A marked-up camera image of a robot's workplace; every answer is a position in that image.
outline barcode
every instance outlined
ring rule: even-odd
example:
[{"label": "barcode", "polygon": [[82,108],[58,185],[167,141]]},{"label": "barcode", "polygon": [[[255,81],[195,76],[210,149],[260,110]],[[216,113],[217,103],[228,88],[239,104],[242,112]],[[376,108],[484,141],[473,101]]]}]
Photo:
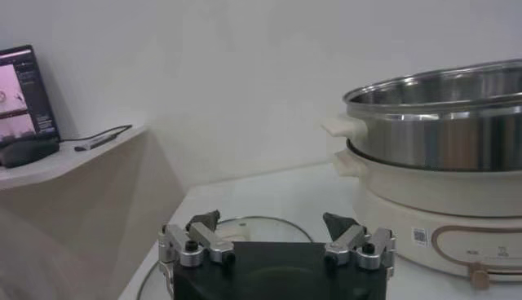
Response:
[{"label": "barcode", "polygon": [[426,232],[421,232],[421,231],[415,230],[414,231],[414,239],[416,241],[420,241],[420,242],[425,243],[426,242]]},{"label": "barcode", "polygon": [[422,247],[427,247],[427,230],[424,228],[412,228],[412,239],[414,240],[414,244]]}]

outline white shelf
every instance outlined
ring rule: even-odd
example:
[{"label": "white shelf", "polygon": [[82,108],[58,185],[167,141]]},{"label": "white shelf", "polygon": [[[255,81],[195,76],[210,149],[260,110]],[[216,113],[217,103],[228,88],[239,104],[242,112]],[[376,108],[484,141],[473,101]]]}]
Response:
[{"label": "white shelf", "polygon": [[60,151],[40,161],[23,165],[13,169],[0,167],[0,190],[17,188],[24,185],[42,183],[58,178],[78,168],[80,165],[92,161],[96,157],[110,151],[119,145],[145,132],[145,126],[133,127],[115,140],[90,151],[75,152],[74,147],[85,142],[67,142],[60,145]]}]

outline label sticker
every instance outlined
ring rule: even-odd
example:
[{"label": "label sticker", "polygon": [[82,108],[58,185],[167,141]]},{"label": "label sticker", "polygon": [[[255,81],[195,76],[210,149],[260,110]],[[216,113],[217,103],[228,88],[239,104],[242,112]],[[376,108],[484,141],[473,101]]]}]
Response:
[{"label": "label sticker", "polygon": [[415,245],[420,247],[429,246],[429,236],[427,229],[424,228],[411,228],[411,239]]}]

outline white wall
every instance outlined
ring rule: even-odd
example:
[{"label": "white wall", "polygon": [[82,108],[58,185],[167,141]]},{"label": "white wall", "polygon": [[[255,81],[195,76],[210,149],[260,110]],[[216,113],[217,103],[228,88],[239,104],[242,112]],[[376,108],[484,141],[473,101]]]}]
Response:
[{"label": "white wall", "polygon": [[323,161],[319,122],[387,77],[522,56],[520,1],[4,0],[64,135],[146,121],[187,187]]},{"label": "white wall", "polygon": [[[343,141],[320,119],[343,111],[343,93],[521,57],[521,11],[516,0],[2,0],[0,48],[35,46],[65,137],[151,130],[62,179],[0,192],[0,215],[95,262],[73,269],[113,299],[181,201],[178,179],[186,190],[324,161]],[[20,234],[12,226],[0,244]]]}]

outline stainless steel pot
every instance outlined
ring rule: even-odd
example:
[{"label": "stainless steel pot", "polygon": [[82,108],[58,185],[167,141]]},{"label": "stainless steel pot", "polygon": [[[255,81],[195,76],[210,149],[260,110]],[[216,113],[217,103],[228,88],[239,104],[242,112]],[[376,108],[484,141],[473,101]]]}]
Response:
[{"label": "stainless steel pot", "polygon": [[352,90],[344,102],[348,117],[333,134],[365,158],[426,170],[522,170],[522,60],[399,77]]}]

